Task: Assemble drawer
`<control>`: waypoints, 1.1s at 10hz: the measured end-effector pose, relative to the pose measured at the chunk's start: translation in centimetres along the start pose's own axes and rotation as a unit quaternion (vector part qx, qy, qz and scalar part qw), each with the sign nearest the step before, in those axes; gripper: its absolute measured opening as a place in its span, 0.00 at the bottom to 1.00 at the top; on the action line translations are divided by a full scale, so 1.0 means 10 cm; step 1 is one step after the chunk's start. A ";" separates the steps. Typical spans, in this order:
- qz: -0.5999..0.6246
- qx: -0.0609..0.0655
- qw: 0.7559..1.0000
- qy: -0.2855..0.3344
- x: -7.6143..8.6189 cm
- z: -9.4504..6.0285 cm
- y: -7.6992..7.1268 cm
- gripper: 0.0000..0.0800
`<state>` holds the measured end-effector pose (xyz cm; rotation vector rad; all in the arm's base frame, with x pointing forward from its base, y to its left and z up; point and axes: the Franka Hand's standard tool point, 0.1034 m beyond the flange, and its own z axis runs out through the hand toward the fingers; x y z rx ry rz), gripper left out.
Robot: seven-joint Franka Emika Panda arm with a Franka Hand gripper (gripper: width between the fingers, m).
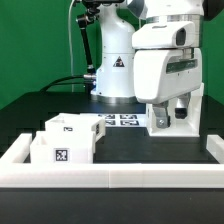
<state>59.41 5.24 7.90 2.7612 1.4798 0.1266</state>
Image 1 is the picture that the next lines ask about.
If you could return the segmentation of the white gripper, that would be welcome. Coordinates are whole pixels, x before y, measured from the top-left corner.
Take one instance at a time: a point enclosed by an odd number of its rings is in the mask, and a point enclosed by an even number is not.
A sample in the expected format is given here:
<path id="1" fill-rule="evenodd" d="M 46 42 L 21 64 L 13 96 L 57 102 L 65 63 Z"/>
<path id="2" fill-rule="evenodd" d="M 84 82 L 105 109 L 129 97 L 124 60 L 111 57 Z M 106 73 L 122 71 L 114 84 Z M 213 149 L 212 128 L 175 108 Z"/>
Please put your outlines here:
<path id="1" fill-rule="evenodd" d="M 134 57 L 133 70 L 135 96 L 141 103 L 154 104 L 158 128 L 170 126 L 168 102 L 164 101 L 174 97 L 179 96 L 175 118 L 187 117 L 191 98 L 188 92 L 198 89 L 202 83 L 202 55 L 199 48 L 194 49 L 192 59 L 186 60 L 181 49 L 139 50 Z"/>

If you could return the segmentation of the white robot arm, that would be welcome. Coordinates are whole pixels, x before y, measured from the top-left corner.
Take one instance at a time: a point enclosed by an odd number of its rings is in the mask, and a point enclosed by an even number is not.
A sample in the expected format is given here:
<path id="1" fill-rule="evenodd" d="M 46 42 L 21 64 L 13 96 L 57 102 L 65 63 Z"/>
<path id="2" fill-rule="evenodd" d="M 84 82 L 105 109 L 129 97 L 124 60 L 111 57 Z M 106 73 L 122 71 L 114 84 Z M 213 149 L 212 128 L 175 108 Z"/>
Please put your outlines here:
<path id="1" fill-rule="evenodd" d="M 202 84 L 202 22 L 224 10 L 224 0 L 95 0 L 100 5 L 102 64 L 96 93 L 150 104 L 156 126 L 188 117 L 191 92 Z"/>

